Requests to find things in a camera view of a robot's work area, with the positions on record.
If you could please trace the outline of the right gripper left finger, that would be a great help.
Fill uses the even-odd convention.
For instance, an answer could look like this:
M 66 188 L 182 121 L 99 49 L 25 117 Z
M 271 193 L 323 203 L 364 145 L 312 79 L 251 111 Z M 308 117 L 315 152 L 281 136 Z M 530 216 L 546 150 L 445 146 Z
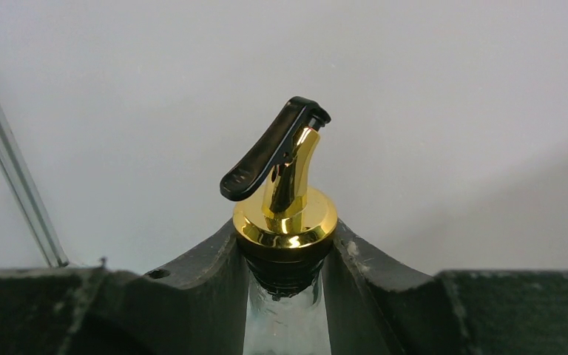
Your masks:
M 231 222 L 145 275 L 0 269 L 0 354 L 241 354 L 248 276 Z

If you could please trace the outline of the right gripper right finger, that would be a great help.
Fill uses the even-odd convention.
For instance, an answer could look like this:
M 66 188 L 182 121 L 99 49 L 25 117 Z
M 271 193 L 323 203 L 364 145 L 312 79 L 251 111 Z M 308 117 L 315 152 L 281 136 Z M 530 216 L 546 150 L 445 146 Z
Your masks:
M 334 354 L 568 354 L 568 270 L 430 276 L 338 223 L 323 277 Z

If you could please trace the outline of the gold spout glass bottle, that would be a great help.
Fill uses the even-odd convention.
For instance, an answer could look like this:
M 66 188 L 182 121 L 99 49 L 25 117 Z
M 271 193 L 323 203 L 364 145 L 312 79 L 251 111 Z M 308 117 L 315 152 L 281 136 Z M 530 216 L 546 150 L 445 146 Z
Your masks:
M 321 276 L 337 209 L 308 182 L 330 121 L 316 101 L 290 98 L 220 181 L 249 269 L 245 354 L 331 352 Z

